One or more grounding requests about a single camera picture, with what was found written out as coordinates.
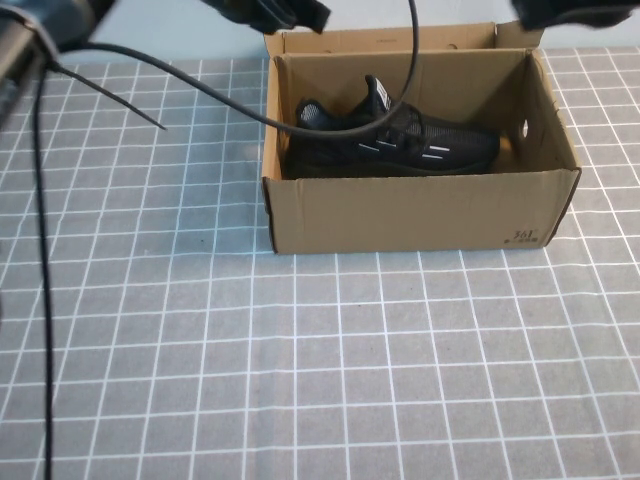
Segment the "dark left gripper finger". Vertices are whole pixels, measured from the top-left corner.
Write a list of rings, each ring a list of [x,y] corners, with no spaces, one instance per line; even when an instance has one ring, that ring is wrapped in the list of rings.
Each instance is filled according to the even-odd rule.
[[[203,0],[225,19],[246,25],[262,34],[274,34],[294,28],[297,17],[287,1],[276,0]]]
[[[294,12],[297,25],[322,34],[325,30],[331,10],[318,0],[295,0]]]

